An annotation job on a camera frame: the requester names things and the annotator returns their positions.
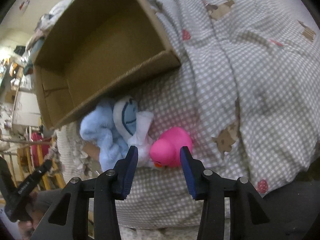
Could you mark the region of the grey checkered bed quilt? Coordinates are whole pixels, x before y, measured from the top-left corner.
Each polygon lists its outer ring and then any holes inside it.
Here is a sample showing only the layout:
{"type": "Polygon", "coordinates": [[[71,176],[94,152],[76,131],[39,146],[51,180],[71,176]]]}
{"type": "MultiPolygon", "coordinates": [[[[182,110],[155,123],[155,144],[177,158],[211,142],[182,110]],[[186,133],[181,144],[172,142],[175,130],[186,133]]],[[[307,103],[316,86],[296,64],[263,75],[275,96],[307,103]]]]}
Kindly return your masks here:
{"type": "Polygon", "coordinates": [[[319,156],[319,28],[301,0],[147,0],[180,68],[125,90],[220,176],[270,198],[319,156]]]}

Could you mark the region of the pink rubber duck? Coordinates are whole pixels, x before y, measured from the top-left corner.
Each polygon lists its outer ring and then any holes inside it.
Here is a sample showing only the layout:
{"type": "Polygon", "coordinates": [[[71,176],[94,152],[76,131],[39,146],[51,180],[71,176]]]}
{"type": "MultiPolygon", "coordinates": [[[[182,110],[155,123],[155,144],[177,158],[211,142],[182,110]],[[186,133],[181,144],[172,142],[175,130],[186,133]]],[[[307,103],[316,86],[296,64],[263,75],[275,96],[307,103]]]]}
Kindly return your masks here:
{"type": "Polygon", "coordinates": [[[180,127],[172,127],[161,134],[150,148],[150,158],[157,168],[179,167],[180,149],[184,146],[191,152],[193,143],[189,134],[180,127]]]}

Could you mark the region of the wooden chair with red cushion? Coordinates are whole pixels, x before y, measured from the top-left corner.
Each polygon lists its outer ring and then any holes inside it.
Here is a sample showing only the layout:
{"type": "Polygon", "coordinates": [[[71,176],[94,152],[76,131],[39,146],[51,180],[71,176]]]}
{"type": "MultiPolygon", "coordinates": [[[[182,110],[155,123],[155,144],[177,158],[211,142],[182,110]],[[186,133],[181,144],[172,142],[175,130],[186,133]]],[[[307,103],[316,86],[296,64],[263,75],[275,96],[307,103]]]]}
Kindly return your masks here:
{"type": "Polygon", "coordinates": [[[27,127],[25,140],[20,142],[17,149],[18,170],[21,180],[40,167],[46,160],[52,162],[52,167],[40,180],[37,190],[51,190],[63,188],[65,180],[62,175],[62,168],[59,160],[59,153],[55,147],[54,136],[45,138],[43,127],[27,127]]]}

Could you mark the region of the white smiley face sock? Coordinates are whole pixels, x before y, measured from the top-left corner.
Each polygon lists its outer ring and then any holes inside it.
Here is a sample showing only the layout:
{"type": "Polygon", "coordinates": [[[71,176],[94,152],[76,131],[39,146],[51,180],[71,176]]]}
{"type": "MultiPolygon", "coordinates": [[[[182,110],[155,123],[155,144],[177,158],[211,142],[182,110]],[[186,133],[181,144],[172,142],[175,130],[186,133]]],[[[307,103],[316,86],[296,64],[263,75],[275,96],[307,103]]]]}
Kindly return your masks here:
{"type": "Polygon", "coordinates": [[[154,114],[139,111],[138,102],[131,96],[118,100],[113,108],[113,121],[119,134],[127,145],[138,148],[138,167],[156,168],[150,157],[153,139],[149,136],[149,129],[154,114]]]}

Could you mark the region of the brown cardboard box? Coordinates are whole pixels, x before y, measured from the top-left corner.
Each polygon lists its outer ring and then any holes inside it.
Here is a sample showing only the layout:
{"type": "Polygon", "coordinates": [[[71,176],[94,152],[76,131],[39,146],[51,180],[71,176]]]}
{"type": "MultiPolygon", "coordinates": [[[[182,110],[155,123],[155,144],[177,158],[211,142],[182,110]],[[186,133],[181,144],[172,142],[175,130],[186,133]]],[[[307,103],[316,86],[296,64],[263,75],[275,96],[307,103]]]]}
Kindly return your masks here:
{"type": "Polygon", "coordinates": [[[33,66],[43,123],[56,129],[180,61],[147,0],[74,0],[33,66]]]}

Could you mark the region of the light blue fluffy sock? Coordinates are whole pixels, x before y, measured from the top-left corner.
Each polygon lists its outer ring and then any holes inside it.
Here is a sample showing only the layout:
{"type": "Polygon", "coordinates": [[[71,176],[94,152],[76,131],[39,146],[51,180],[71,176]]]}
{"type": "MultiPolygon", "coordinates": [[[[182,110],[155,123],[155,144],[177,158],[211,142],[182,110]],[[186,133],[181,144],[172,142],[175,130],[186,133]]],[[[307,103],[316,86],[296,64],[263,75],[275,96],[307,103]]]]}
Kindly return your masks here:
{"type": "Polygon", "coordinates": [[[124,159],[129,150],[114,124],[114,104],[112,99],[102,99],[80,124],[80,137],[100,148],[99,163],[102,171],[114,168],[116,162],[124,159]]]}

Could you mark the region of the pink grey clothes pile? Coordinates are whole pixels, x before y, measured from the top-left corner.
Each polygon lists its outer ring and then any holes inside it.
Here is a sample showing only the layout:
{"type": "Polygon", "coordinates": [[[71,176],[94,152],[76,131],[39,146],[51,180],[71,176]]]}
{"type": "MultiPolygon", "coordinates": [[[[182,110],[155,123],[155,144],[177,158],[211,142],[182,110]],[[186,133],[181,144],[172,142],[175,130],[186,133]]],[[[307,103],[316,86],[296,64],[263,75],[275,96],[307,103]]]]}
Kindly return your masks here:
{"type": "Polygon", "coordinates": [[[57,20],[69,7],[73,0],[62,0],[52,7],[52,9],[40,17],[34,33],[28,40],[25,49],[30,50],[33,45],[42,37],[47,37],[57,20]]]}

